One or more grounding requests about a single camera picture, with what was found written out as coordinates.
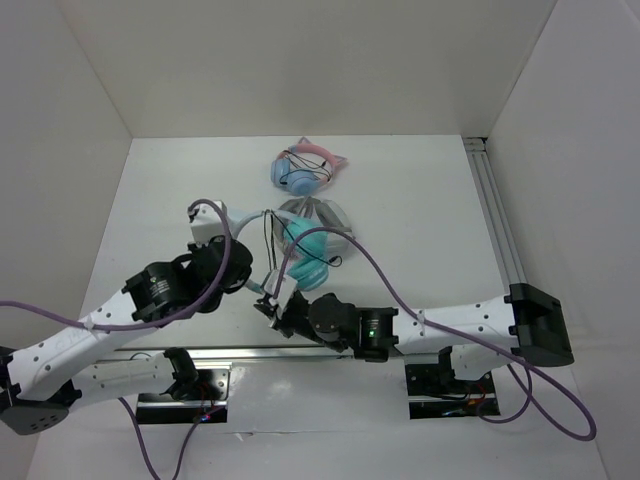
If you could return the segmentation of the teal cat-ear headphones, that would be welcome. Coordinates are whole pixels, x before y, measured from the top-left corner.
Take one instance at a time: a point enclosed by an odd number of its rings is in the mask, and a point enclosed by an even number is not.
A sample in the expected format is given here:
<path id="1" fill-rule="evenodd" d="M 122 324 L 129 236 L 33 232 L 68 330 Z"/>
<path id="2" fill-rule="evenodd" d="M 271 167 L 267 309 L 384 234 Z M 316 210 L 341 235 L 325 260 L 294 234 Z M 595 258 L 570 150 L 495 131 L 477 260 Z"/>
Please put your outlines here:
<path id="1" fill-rule="evenodd" d="M 319 223 L 299 217 L 292 213 L 276 210 L 259 210 L 251 213 L 232 210 L 229 214 L 231 231 L 238 238 L 243 229 L 251 222 L 260 219 L 263 225 L 263 240 L 266 247 L 268 270 L 266 276 L 280 266 L 276 248 L 282 254 L 300 235 Z M 297 281 L 301 291 L 312 291 L 319 288 L 329 277 L 329 268 L 337 267 L 342 262 L 342 255 L 329 257 L 327 253 L 328 232 L 311 233 L 300 240 L 290 258 L 285 261 L 285 273 Z"/>

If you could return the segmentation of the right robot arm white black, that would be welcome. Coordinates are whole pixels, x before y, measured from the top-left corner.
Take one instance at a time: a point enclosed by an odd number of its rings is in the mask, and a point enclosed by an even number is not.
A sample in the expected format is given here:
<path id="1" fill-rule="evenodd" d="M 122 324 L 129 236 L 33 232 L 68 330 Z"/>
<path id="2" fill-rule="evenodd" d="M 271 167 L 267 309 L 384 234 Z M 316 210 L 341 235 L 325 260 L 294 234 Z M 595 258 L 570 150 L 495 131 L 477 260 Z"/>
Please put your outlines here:
<path id="1" fill-rule="evenodd" d="M 436 379 L 448 392 L 516 360 L 531 369 L 574 362 L 560 301 L 527 283 L 483 302 L 435 309 L 358 307 L 333 293 L 308 301 L 298 291 L 265 295 L 254 306 L 283 336 L 358 360 L 414 363 L 435 355 Z"/>

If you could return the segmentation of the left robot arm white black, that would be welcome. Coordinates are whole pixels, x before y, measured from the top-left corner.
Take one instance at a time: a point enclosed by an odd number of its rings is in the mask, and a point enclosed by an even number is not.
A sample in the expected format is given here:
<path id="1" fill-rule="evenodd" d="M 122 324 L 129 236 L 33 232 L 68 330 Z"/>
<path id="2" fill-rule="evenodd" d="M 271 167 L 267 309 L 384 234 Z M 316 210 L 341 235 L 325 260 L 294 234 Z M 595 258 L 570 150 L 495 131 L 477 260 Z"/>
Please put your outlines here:
<path id="1" fill-rule="evenodd" d="M 252 271 L 249 249 L 224 236 L 170 262 L 154 262 L 102 306 L 55 335 L 1 350 L 1 421 L 19 435 L 59 424 L 96 403 L 149 393 L 175 400 L 196 391 L 199 373 L 186 349 L 120 362 L 106 355 L 196 313 L 215 311 Z"/>

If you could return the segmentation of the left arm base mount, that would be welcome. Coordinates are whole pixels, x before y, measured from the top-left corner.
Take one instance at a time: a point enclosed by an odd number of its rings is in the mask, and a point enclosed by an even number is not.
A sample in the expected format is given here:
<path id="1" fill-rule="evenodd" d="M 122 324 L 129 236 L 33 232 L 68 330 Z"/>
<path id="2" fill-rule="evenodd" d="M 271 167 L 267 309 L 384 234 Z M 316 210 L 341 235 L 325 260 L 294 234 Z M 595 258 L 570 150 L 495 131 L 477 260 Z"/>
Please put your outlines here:
<path id="1" fill-rule="evenodd" d="M 228 420 L 231 363 L 195 360 L 196 382 L 174 398 L 169 393 L 142 393 L 135 403 L 135 417 L 141 425 L 223 424 Z"/>

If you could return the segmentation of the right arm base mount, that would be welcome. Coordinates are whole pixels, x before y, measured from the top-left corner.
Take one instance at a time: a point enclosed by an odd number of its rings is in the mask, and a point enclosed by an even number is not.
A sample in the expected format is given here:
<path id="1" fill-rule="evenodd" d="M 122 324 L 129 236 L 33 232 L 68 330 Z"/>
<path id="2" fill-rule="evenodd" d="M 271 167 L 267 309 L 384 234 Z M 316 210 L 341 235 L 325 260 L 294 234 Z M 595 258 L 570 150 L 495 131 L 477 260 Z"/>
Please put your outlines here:
<path id="1" fill-rule="evenodd" d="M 421 360 L 405 362 L 411 420 L 485 416 L 498 417 L 500 408 L 492 374 L 476 380 L 455 377 L 452 348 Z"/>

